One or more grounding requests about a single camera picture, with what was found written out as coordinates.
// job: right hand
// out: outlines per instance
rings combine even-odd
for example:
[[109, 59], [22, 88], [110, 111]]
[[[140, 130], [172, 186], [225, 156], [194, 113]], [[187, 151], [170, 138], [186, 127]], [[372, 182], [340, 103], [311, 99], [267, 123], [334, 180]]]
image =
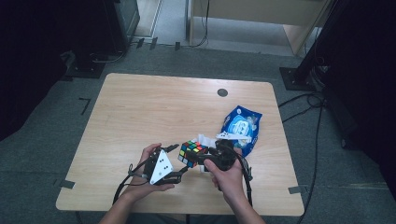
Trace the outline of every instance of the right hand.
[[[240, 148], [236, 148], [235, 151], [241, 154]], [[235, 160], [228, 171], [221, 171], [211, 160], [205, 160], [204, 164], [213, 175], [212, 182], [216, 188], [221, 188], [224, 200], [228, 204], [241, 199], [241, 197], [246, 199], [242, 186], [242, 165], [239, 160]]]

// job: person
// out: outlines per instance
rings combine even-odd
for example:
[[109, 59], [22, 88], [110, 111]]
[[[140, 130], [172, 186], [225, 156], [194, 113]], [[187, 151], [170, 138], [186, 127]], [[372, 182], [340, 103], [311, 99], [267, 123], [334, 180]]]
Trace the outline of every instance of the person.
[[[140, 162], [146, 160], [155, 148], [160, 147], [161, 143], [152, 144], [143, 149]], [[248, 199], [242, 186], [242, 166], [238, 160], [228, 171], [221, 171], [215, 163], [211, 160], [205, 160], [206, 168], [213, 175], [212, 181], [215, 187], [220, 187], [223, 193], [225, 202], [230, 205], [233, 213], [239, 224], [265, 224], [262, 217], [250, 206]], [[144, 166], [138, 172], [143, 174]], [[139, 185], [147, 181], [138, 176], [134, 176], [131, 180], [131, 185]], [[113, 204], [110, 210], [107, 211], [105, 216], [99, 222], [100, 224], [123, 224], [126, 222], [134, 204], [148, 196], [154, 191], [166, 191], [175, 187], [173, 184], [165, 185], [150, 185], [149, 183], [140, 186], [131, 186], [121, 194], [119, 199]]]

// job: cable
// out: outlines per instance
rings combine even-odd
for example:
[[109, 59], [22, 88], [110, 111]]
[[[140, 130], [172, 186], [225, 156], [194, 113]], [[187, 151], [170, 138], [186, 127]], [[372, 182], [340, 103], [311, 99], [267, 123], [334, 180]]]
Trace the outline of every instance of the cable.
[[[321, 107], [321, 106], [323, 105], [323, 100], [320, 99], [319, 97], [317, 97], [317, 96], [315, 95], [315, 94], [317, 94], [317, 93], [319, 93], [319, 92], [312, 92], [312, 93], [307, 93], [307, 94], [298, 95], [298, 96], [296, 96], [296, 97], [294, 97], [294, 98], [291, 98], [291, 99], [288, 100], [287, 102], [281, 104], [281, 106], [282, 106], [282, 105], [285, 105], [285, 104], [287, 104], [287, 103], [289, 103], [289, 102], [291, 102], [291, 101], [294, 101], [294, 100], [296, 100], [296, 99], [298, 99], [298, 98], [301, 98], [301, 97], [303, 97], [303, 96], [307, 96], [307, 97], [306, 97], [306, 102], [310, 105], [307, 109], [305, 109], [305, 110], [303, 110], [303, 111], [301, 111], [301, 112], [299, 112], [299, 113], [297, 113], [297, 114], [295, 114], [295, 115], [293, 115], [293, 116], [291, 116], [291, 117], [289, 117], [289, 118], [287, 118], [287, 119], [282, 120], [282, 123], [285, 123], [286, 121], [288, 121], [288, 120], [290, 120], [290, 119], [294, 119], [294, 118], [297, 117], [297, 116], [300, 116], [300, 115], [302, 115], [302, 114], [305, 114], [305, 113], [306, 113], [307, 111], [309, 111], [310, 109]], [[317, 103], [317, 104], [312, 104], [311, 101], [310, 101], [311, 98], [317, 99], [317, 100], [319, 101], [319, 103]]]
[[282, 104], [278, 105], [277, 107], [280, 108], [280, 107], [282, 107], [282, 106], [284, 106], [284, 105], [286, 105], [286, 104], [288, 104], [288, 103], [290, 103], [290, 102], [293, 102], [293, 101], [295, 101], [295, 100], [297, 100], [297, 99], [299, 99], [299, 98], [301, 98], [301, 97], [309, 96], [309, 95], [314, 95], [314, 94], [318, 94], [318, 93], [321, 93], [321, 92], [320, 92], [320, 91], [313, 91], [313, 92], [310, 92], [310, 93], [304, 93], [304, 94], [295, 96], [295, 97], [289, 99], [288, 101], [285, 101], [285, 102], [283, 102]]
[[121, 53], [121, 55], [120, 55], [118, 58], [114, 59], [114, 60], [108, 60], [108, 61], [92, 60], [92, 62], [93, 62], [93, 63], [114, 63], [114, 62], [118, 61], [120, 58], [122, 58], [122, 56], [124, 55], [124, 52], [119, 52], [119, 53]]
[[141, 184], [135, 184], [135, 185], [132, 185], [132, 184], [124, 184], [124, 186], [126, 186], [126, 185], [128, 185], [128, 186], [142, 186], [142, 185], [147, 184], [148, 182], [149, 182], [149, 181], [147, 180], [146, 182], [141, 183]]
[[209, 15], [209, 5], [210, 5], [210, 0], [207, 0], [207, 7], [206, 7], [206, 18], [205, 18], [205, 26], [204, 26], [204, 22], [203, 19], [201, 19], [201, 22], [203, 23], [204, 29], [205, 29], [205, 35], [202, 38], [201, 42], [195, 46], [188, 46], [189, 48], [197, 48], [200, 47], [201, 45], [203, 45], [205, 43], [205, 41], [207, 40], [207, 17]]
[[248, 171], [247, 171], [247, 169], [248, 169], [248, 162], [246, 161], [245, 158], [242, 158], [241, 155], [239, 155], [238, 153], [236, 153], [236, 152], [233, 150], [233, 148], [229, 148], [229, 147], [226, 147], [226, 146], [224, 146], [224, 147], [227, 148], [227, 150], [229, 150], [232, 154], [235, 155], [235, 157], [238, 159], [239, 163], [240, 163], [241, 166], [242, 166], [242, 174], [243, 174], [243, 176], [244, 176], [245, 184], [246, 184], [246, 186], [247, 186], [247, 200], [248, 200], [248, 202], [250, 203], [250, 205], [253, 207], [253, 201], [252, 201], [252, 198], [251, 198], [251, 191], [252, 191], [252, 190], [251, 190], [251, 186], [250, 186], [250, 176], [248, 175]]
[[311, 198], [312, 198], [312, 192], [314, 191], [314, 186], [315, 186], [315, 182], [317, 180], [317, 170], [318, 170], [318, 134], [319, 134], [319, 127], [320, 127], [320, 120], [321, 120], [321, 114], [322, 114], [322, 110], [323, 110], [323, 103], [320, 107], [320, 111], [319, 111], [319, 117], [318, 117], [318, 125], [317, 125], [317, 130], [316, 130], [316, 136], [315, 136], [315, 164], [314, 164], [314, 173], [312, 174], [312, 182], [311, 182], [311, 186], [309, 188], [309, 194], [308, 194], [308, 198], [306, 200], [306, 204], [304, 206], [304, 212], [303, 214], [300, 216], [297, 224], [300, 224], [306, 214], [306, 211], [308, 209], [309, 203], [311, 202]]
[[322, 77], [323, 77], [323, 72], [320, 71], [320, 69], [317, 66], [312, 66], [311, 68], [311, 77], [317, 82], [317, 84], [321, 87], [324, 88], [326, 85], [321, 81]]
[[[134, 44], [138, 44], [139, 42], [137, 42], [137, 41], [133, 41], [133, 42], [131, 42], [131, 44], [130, 44], [130, 46], [133, 46]], [[151, 43], [146, 43], [146, 42], [143, 42], [143, 44], [144, 45], [151, 45]], [[166, 46], [166, 47], [175, 47], [175, 45], [170, 45], [170, 44], [155, 44], [155, 45], [159, 45], [159, 46]]]
[[127, 175], [127, 176], [125, 177], [125, 179], [122, 180], [122, 182], [119, 184], [119, 187], [117, 188], [116, 193], [114, 194], [113, 204], [119, 199], [120, 193], [121, 193], [123, 187], [125, 187], [126, 185], [128, 185], [128, 184], [125, 184], [125, 182], [129, 179], [129, 177], [133, 176], [133, 175], [134, 175], [134, 172], [136, 172], [140, 167], [142, 167], [142, 166], [143, 166], [144, 164], [146, 164], [148, 161], [149, 161], [149, 157], [148, 157], [145, 161], [142, 161], [140, 164], [138, 164], [133, 170], [132, 170], [133, 165], [132, 165], [132, 164], [129, 165], [128, 175]]

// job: forearm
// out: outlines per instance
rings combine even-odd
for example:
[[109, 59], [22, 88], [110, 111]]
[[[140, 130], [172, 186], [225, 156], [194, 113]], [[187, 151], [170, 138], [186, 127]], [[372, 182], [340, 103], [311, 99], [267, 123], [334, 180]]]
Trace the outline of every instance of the forearm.
[[229, 200], [229, 205], [233, 209], [239, 224], [265, 224], [262, 217], [250, 206], [245, 195]]
[[108, 210], [99, 224], [124, 224], [131, 212], [134, 202], [134, 199], [121, 195], [110, 210]]

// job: wooden table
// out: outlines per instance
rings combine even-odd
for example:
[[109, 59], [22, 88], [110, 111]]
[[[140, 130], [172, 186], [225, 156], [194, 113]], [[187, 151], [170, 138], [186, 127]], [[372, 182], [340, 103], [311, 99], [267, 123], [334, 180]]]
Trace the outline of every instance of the wooden table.
[[[218, 96], [218, 89], [228, 91]], [[215, 137], [237, 105], [262, 113], [259, 140], [247, 156], [252, 167], [253, 205], [260, 215], [299, 216], [304, 207], [297, 186], [273, 87], [266, 82], [189, 77], [110, 74], [106, 77], [56, 206], [70, 211], [107, 211], [130, 163], [142, 149], [161, 142], [167, 147], [199, 133]], [[176, 170], [179, 148], [168, 154]], [[139, 201], [133, 212], [232, 214], [209, 174], [190, 169], [182, 182]]]

